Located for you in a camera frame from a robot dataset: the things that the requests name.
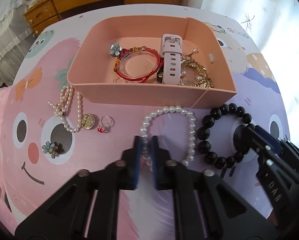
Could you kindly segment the pink smart watch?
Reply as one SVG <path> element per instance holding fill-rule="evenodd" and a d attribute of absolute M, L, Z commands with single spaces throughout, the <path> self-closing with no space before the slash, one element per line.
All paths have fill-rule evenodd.
<path fill-rule="evenodd" d="M 182 37 L 164 34 L 161 38 L 160 57 L 162 66 L 157 72 L 157 83 L 179 85 L 181 79 Z"/>

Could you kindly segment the white lace cloth cover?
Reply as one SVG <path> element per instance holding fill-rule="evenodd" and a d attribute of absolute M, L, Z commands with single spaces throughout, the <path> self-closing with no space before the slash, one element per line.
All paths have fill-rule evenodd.
<path fill-rule="evenodd" d="M 28 0 L 0 0 L 0 86 L 13 83 L 34 42 L 27 10 Z"/>

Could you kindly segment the white floral curtain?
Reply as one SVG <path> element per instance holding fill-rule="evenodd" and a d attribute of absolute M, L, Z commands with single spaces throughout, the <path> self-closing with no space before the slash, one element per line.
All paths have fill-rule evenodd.
<path fill-rule="evenodd" d="M 299 147 L 299 2 L 181 0 L 236 20 L 256 43 L 282 94 L 292 142 Z"/>

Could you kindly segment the cartoon printed mat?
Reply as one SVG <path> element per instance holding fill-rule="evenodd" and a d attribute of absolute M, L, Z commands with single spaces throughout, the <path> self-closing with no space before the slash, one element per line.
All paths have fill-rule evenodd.
<path fill-rule="evenodd" d="M 34 42 L 17 73 L 6 103 L 0 141 L 5 203 L 17 226 L 77 171 L 105 168 L 130 148 L 150 113 L 183 107 L 201 126 L 208 109 L 181 105 L 147 106 L 94 103 L 67 79 L 69 68 L 90 29 L 120 16 L 194 18 L 208 25 L 230 68 L 236 94 L 225 103 L 243 106 L 271 135 L 289 139 L 282 96 L 264 56 L 233 19 L 206 10 L 164 4 L 121 5 L 85 12 L 47 27 Z M 84 114 L 95 118 L 81 127 Z M 44 154 L 47 141 L 58 145 L 59 157 Z"/>

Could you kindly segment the gold rhinestone hair clip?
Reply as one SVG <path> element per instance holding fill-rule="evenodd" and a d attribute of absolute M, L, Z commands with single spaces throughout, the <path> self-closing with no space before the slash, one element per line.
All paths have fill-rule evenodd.
<path fill-rule="evenodd" d="M 194 48 L 190 54 L 181 57 L 181 74 L 180 86 L 197 87 L 197 88 L 213 88 L 213 82 L 207 73 L 207 69 L 199 64 L 193 55 L 199 53 L 198 48 Z M 194 78 L 187 80 L 186 70 L 194 70 Z"/>

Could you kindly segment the blue flower brooch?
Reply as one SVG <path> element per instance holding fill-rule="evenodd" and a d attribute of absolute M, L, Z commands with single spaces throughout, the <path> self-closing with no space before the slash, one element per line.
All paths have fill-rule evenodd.
<path fill-rule="evenodd" d="M 47 141 L 44 145 L 42 145 L 42 150 L 44 154 L 49 154 L 52 159 L 60 156 L 58 145 L 55 142 Z"/>

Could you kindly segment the pink jewelry tray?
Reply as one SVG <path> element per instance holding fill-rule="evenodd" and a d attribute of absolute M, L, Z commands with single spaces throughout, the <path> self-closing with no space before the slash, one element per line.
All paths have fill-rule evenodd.
<path fill-rule="evenodd" d="M 157 83 L 155 69 L 164 34 L 182 37 L 182 54 L 194 48 L 193 58 L 207 69 L 213 88 Z M 119 43 L 118 57 L 109 54 Z M 214 56 L 210 62 L 209 53 Z M 82 42 L 67 74 L 68 82 L 94 103 L 208 109 L 236 94 L 230 68 L 212 29 L 194 18 L 120 16 L 95 24 Z"/>

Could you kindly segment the blue flower charm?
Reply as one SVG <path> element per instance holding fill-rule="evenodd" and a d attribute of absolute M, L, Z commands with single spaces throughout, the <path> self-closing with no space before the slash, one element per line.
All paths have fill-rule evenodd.
<path fill-rule="evenodd" d="M 120 46 L 120 44 L 117 42 L 110 46 L 109 54 L 113 57 L 118 57 L 121 54 L 122 50 L 122 46 Z"/>

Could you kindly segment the gold round pendant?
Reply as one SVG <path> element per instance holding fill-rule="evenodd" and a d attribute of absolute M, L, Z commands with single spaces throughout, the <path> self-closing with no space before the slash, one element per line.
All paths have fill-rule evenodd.
<path fill-rule="evenodd" d="M 92 129 L 94 125 L 95 125 L 94 116 L 90 113 L 84 114 L 81 120 L 81 127 L 84 129 Z"/>

